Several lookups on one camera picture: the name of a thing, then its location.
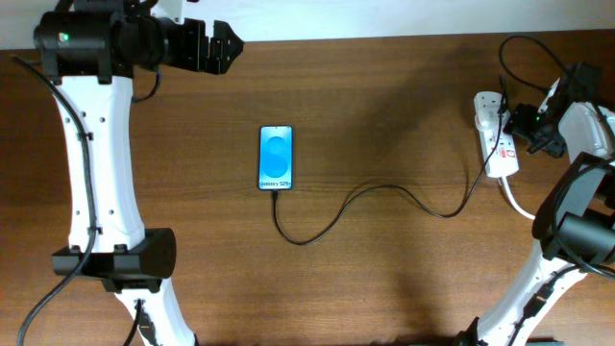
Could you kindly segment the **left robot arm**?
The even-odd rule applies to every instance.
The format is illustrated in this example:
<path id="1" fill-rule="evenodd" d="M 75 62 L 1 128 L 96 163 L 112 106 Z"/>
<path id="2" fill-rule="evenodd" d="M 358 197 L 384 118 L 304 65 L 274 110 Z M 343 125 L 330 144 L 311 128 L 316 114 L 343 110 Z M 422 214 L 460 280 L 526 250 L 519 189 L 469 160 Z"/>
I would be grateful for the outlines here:
<path id="1" fill-rule="evenodd" d="M 180 1 L 60 1 L 34 32 L 39 78 L 61 113 L 72 197 L 67 245 L 56 274 L 101 282 L 148 345 L 194 345 L 174 293 L 177 243 L 144 226 L 130 147 L 134 70 L 171 66 L 220 75 L 243 41 L 224 21 L 187 17 Z"/>

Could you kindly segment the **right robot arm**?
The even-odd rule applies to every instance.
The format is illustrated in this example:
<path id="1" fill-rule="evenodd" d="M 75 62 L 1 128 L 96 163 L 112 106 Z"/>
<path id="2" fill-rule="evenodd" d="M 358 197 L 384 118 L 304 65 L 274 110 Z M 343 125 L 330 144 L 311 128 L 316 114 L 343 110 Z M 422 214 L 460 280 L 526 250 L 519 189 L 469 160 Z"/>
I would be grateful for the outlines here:
<path id="1" fill-rule="evenodd" d="M 499 303 L 455 338 L 457 345 L 525 345 L 555 302 L 588 274 L 613 277 L 614 113 L 596 104 L 602 72 L 577 62 L 541 106 L 506 110 L 503 95 L 475 98 L 486 173 L 506 186 L 518 171 L 512 139 L 531 154 L 566 156 L 570 167 L 531 216 L 529 259 Z"/>

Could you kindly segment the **blue Samsung Galaxy smartphone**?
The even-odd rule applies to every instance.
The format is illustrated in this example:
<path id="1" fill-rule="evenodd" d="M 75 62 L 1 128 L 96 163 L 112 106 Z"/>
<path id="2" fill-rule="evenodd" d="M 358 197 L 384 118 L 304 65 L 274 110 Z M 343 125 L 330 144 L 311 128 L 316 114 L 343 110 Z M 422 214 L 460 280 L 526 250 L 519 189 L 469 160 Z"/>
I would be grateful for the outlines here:
<path id="1" fill-rule="evenodd" d="M 263 126 L 259 132 L 258 188 L 289 190 L 293 187 L 293 128 Z"/>

